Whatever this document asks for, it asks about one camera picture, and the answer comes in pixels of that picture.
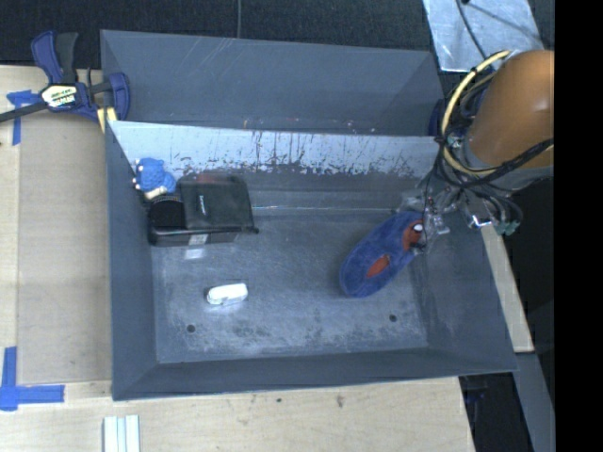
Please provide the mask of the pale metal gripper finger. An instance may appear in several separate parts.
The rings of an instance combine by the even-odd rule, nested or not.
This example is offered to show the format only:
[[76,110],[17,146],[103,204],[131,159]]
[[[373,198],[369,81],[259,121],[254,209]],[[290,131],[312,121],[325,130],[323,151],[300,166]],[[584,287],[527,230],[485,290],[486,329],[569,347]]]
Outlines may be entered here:
[[427,253],[440,237],[449,232],[450,228],[440,214],[425,213],[423,216],[423,232],[420,238],[420,251]]
[[440,213],[440,207],[437,199],[430,194],[411,193],[402,196],[399,211],[436,215]]

